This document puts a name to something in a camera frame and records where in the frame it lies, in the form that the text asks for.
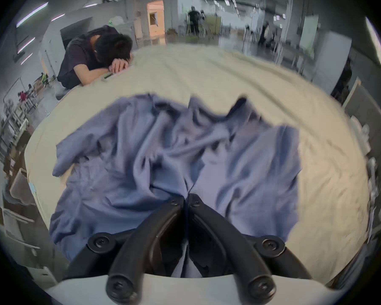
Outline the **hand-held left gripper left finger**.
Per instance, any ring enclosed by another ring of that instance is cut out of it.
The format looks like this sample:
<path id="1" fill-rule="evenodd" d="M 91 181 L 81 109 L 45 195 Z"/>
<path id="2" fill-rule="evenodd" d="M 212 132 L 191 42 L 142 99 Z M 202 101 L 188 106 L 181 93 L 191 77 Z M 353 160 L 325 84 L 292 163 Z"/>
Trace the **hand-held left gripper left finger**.
<path id="1" fill-rule="evenodd" d="M 138 303 L 144 274 L 171 274 L 182 256 L 184 201 L 183 196 L 171 198 L 135 229 L 92 235 L 63 281 L 107 273 L 105 291 L 111 301 Z"/>

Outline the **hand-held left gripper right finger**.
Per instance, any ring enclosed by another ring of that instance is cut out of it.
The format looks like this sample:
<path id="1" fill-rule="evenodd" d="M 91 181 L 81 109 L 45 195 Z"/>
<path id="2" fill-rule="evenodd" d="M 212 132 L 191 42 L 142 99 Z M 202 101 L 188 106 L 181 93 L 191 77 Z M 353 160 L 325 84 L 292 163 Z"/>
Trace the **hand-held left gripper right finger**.
<path id="1" fill-rule="evenodd" d="M 186 209 L 189 260 L 203 278 L 234 275 L 247 304 L 267 304 L 274 298 L 273 275 L 312 279 L 281 238 L 242 234 L 196 194 L 188 195 Z"/>

